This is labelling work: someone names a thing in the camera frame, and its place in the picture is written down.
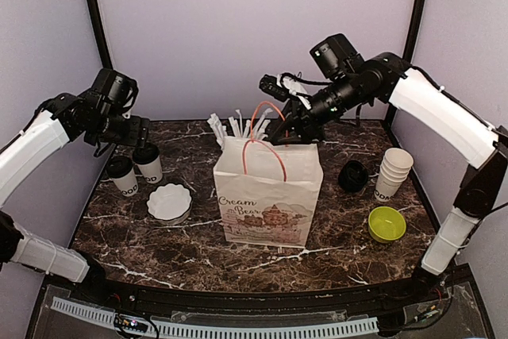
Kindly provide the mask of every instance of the bag handle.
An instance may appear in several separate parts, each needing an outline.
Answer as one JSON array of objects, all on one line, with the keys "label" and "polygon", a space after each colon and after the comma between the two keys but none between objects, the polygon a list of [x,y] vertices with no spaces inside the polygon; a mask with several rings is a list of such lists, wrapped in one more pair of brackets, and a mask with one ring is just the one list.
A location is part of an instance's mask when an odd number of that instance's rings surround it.
[{"label": "bag handle", "polygon": [[286,182],[287,181],[286,166],[284,166],[284,162],[283,162],[282,158],[280,157],[280,155],[273,148],[268,146],[266,143],[264,143],[263,141],[259,141],[257,139],[254,139],[253,136],[252,136],[252,127],[254,126],[254,120],[256,119],[256,115],[259,113],[260,108],[261,108],[262,105],[269,105],[269,106],[273,107],[277,111],[277,113],[279,113],[279,115],[283,119],[283,121],[286,121],[286,118],[284,117],[282,112],[279,110],[279,108],[277,106],[275,106],[273,103],[269,102],[269,101],[262,101],[256,107],[256,110],[254,111],[254,114],[252,115],[252,120],[251,120],[251,138],[248,141],[245,142],[244,149],[243,149],[243,152],[242,152],[242,161],[243,161],[243,164],[244,164],[244,174],[247,175],[247,157],[246,157],[247,146],[248,146],[249,143],[256,142],[256,143],[261,143],[264,147],[268,148],[271,152],[273,152],[273,154],[275,155],[275,157],[277,158],[277,160],[280,163],[280,167],[283,169],[284,182]]}]

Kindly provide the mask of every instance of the brown marble tabletop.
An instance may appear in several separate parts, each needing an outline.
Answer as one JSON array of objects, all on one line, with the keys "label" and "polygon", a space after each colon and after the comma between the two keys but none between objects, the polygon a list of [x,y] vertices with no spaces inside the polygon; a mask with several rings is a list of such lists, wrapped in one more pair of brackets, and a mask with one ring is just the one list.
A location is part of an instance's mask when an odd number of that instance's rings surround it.
[{"label": "brown marble tabletop", "polygon": [[[324,178],[305,249],[230,243],[217,206],[213,166],[221,155],[205,121],[153,122],[150,141],[161,151],[164,179],[125,198],[104,175],[79,223],[72,247],[92,254],[110,279],[192,291],[316,291],[382,283],[410,276],[434,229],[413,184],[407,180],[385,205],[406,218],[407,232],[389,245],[368,233],[374,175],[391,147],[379,121],[361,127],[329,124],[319,144]],[[119,148],[117,153],[128,153]],[[362,162],[373,175],[358,194],[337,185],[342,166]],[[158,186],[184,185],[191,192],[190,217],[168,226],[148,214]]]}]

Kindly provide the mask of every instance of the black pole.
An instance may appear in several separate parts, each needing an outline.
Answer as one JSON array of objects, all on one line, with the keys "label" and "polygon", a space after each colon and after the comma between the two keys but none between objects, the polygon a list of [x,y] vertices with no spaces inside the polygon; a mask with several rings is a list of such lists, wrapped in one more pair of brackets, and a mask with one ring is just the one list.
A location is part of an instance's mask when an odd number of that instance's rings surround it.
[{"label": "black pole", "polygon": [[[407,31],[406,46],[404,47],[404,53],[402,54],[402,58],[408,63],[410,63],[413,59],[416,40],[418,38],[418,31],[420,30],[421,17],[423,16],[424,5],[425,0],[414,0],[410,28]],[[384,121],[388,124],[389,127],[391,127],[391,124],[394,121],[396,111],[397,109],[394,106],[390,105],[388,107],[387,115],[385,116]]]},{"label": "black pole", "polygon": [[97,0],[87,0],[88,13],[94,29],[95,43],[97,44],[98,54],[101,56],[102,66],[108,69],[113,69],[111,63],[110,50],[106,42],[106,35],[104,34],[104,27],[102,26],[101,13],[98,8]]}]

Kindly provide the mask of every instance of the yellow-green bowl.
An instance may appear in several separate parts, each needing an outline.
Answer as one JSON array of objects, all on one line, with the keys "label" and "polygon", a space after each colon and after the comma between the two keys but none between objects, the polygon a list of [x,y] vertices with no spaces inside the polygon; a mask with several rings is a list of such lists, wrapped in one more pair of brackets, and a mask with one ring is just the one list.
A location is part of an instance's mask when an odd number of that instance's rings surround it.
[{"label": "yellow-green bowl", "polygon": [[378,206],[368,216],[368,232],[383,244],[396,241],[406,232],[406,220],[389,206]]}]

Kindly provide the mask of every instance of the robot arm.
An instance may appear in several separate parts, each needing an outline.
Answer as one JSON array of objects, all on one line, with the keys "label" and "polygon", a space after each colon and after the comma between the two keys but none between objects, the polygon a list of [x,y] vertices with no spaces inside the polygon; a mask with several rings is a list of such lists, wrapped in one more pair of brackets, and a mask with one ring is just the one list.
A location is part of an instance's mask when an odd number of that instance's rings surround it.
[{"label": "robot arm", "polygon": [[[291,74],[265,75],[260,89],[279,101],[289,99],[268,140],[272,144],[310,143],[324,139],[322,126],[338,120],[347,110],[377,98],[412,114],[455,147],[468,170],[453,203],[420,264],[414,279],[425,289],[437,281],[475,227],[491,213],[508,164],[507,131],[483,121],[439,87],[423,70],[392,53],[368,61],[344,35],[328,37],[310,55],[331,82],[315,83]],[[293,80],[326,85],[313,96],[295,94],[285,84]]]},{"label": "robot arm", "polygon": [[[0,151],[0,209],[16,188],[51,154],[85,133],[85,142],[143,147],[149,120],[125,117],[137,96],[136,81],[102,69],[79,96],[61,94],[44,102],[26,129]],[[30,233],[0,211],[0,265],[12,261],[82,282],[87,261],[74,250]]]}]

